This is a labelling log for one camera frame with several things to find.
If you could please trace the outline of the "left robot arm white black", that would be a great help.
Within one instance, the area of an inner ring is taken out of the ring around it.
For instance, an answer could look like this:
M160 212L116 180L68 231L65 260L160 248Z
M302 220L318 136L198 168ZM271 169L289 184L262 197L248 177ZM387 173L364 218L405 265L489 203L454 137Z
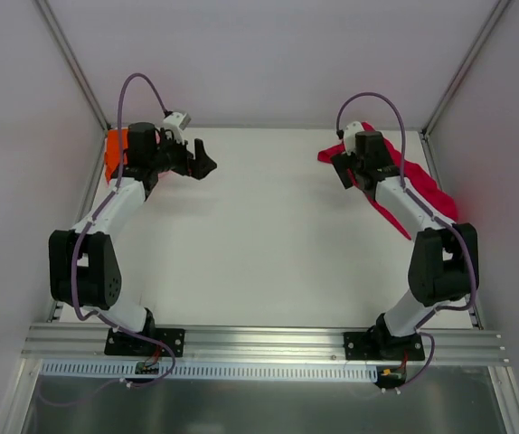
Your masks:
M217 167L204 142L188 142L171 120L160 127L137 122L117 130L106 144L108 194L68 230L49 238L52 298L73 308L80 321L94 317L125 334L134 354L146 355L156 345L152 312L121 296L123 278L114 240L147 201L162 174L203 180Z

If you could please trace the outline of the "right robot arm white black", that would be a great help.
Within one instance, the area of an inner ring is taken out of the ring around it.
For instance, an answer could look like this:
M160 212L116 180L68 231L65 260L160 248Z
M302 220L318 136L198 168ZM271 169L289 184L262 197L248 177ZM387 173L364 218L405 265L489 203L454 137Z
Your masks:
M344 132L344 151L331 162L344 188L356 187L386 210L413 242L408 289L378 316L364 341L382 359L413 345L419 330L441 311L467 311L476 301L476 228L458 224L415 188L396 164L383 135L358 128Z

